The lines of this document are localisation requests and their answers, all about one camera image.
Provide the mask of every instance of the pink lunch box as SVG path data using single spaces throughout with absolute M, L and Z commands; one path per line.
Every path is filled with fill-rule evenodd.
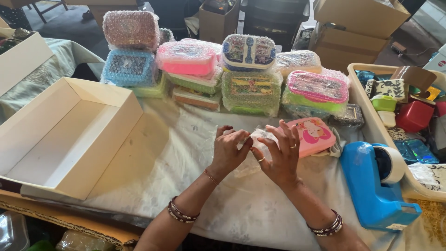
M 336 142 L 328 126 L 318 117 L 306 117 L 286 123 L 289 127 L 296 125 L 301 145 L 299 158 L 310 156 L 332 147 Z
M 173 74 L 208 75 L 217 56 L 210 45 L 190 41 L 166 42 L 157 50 L 158 68 Z

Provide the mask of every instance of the bracelet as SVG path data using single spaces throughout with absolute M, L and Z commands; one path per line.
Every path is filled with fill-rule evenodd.
M 343 224 L 342 217 L 338 214 L 338 212 L 334 211 L 333 209 L 331 211 L 333 211 L 336 214 L 336 220 L 330 227 L 326 229 L 315 229 L 307 224 L 307 227 L 311 230 L 313 234 L 317 236 L 329 236 L 339 232 L 339 230 L 342 229 L 342 224 Z
M 207 172 L 207 170 L 206 169 L 204 169 L 204 174 L 206 174 L 206 176 L 208 176 L 209 177 L 209 179 L 211 179 L 211 181 L 212 182 L 214 182 L 217 186 L 219 185 L 218 183 L 217 183 L 217 181 L 215 181 L 215 179 Z
M 177 221 L 183 222 L 183 223 L 194 223 L 200 214 L 197 214 L 196 216 L 187 216 L 183 214 L 180 210 L 178 210 L 177 206 L 175 205 L 175 198 L 178 196 L 173 197 L 169 204 L 167 205 L 167 211 L 169 214 Z

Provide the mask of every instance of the packing tape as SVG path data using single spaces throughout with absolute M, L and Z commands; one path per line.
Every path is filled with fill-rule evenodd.
M 386 146 L 374 146 L 373 149 L 381 149 L 383 150 L 390 158 L 391 161 L 391 167 L 390 167 L 390 173 L 387 177 L 381 180 L 381 183 L 385 184 L 395 184 L 399 182 L 405 172 L 405 166 L 406 162 L 404 162 L 403 157 L 401 156 L 401 153 L 393 149 L 391 147 Z

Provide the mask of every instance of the finger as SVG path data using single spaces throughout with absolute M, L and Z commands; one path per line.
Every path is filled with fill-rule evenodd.
M 297 158 L 299 158 L 299 148 L 300 148 L 300 145 L 301 145 L 301 140 L 300 140 L 299 131 L 297 130 L 296 125 L 293 125 L 291 127 L 291 132 L 293 133 L 294 138 L 296 139 L 296 147 L 293 148 L 293 149 L 295 151 L 295 154 L 297 155 Z
M 289 147 L 290 147 L 288 137 L 274 126 L 267 125 L 266 130 L 268 130 L 268 132 L 270 132 L 274 136 L 276 136 L 276 138 L 279 141 L 279 147 L 280 147 L 281 152 L 285 155 L 288 155 Z
M 222 127 L 219 127 L 219 128 L 217 129 L 217 137 L 216 137 L 216 138 L 218 138 L 218 137 L 220 137 L 221 135 L 223 135 L 224 131 L 226 131 L 226 130 L 230 130 L 230 129 L 232 129 L 232 128 L 233 128 L 233 127 L 230 126 L 230 125 L 224 125 L 224 126 L 222 126 Z
M 231 138 L 231 140 L 234 141 L 235 144 L 238 144 L 240 141 L 242 141 L 244 138 L 246 138 L 249 135 L 250 135 L 250 133 L 245 130 L 238 130 L 238 131 L 234 132 L 230 136 L 230 138 Z
M 264 143 L 268 147 L 268 150 L 271 153 L 271 156 L 273 157 L 273 161 L 275 159 L 280 159 L 282 157 L 282 153 L 280 152 L 279 147 L 277 146 L 274 140 L 270 138 L 258 138 L 257 140 L 260 143 Z
M 254 143 L 254 141 L 252 140 L 251 137 L 249 137 L 246 142 L 243 144 L 242 148 L 240 148 L 239 150 L 239 157 L 242 158 L 243 160 L 246 159 L 246 156 L 248 155 L 249 149 L 252 147 L 252 144 Z
M 254 155 L 254 158 L 256 158 L 257 161 L 263 159 L 263 153 L 259 149 L 255 148 L 255 147 L 251 147 L 251 151 L 252 151 L 252 154 Z M 270 167 L 269 161 L 267 161 L 265 159 L 260 161 L 259 164 L 260 164 L 260 168 L 263 171 L 268 170 Z
M 296 144 L 296 139 L 294 138 L 293 133 L 291 132 L 290 127 L 281 119 L 279 121 L 280 127 L 283 129 L 283 133 L 288 137 L 289 139 L 289 146 L 292 147 Z
M 223 133 L 223 136 L 230 135 L 231 133 L 234 133 L 234 132 L 235 132 L 235 130 L 234 130 L 234 129 L 231 129 L 231 130 L 229 130 L 229 131 L 224 132 L 224 133 Z

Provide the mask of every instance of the blue tape dispenser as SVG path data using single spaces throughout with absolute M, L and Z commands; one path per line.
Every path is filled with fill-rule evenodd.
M 403 201 L 399 181 L 406 164 L 398 150 L 354 142 L 339 159 L 363 228 L 398 232 L 421 214 L 418 204 Z

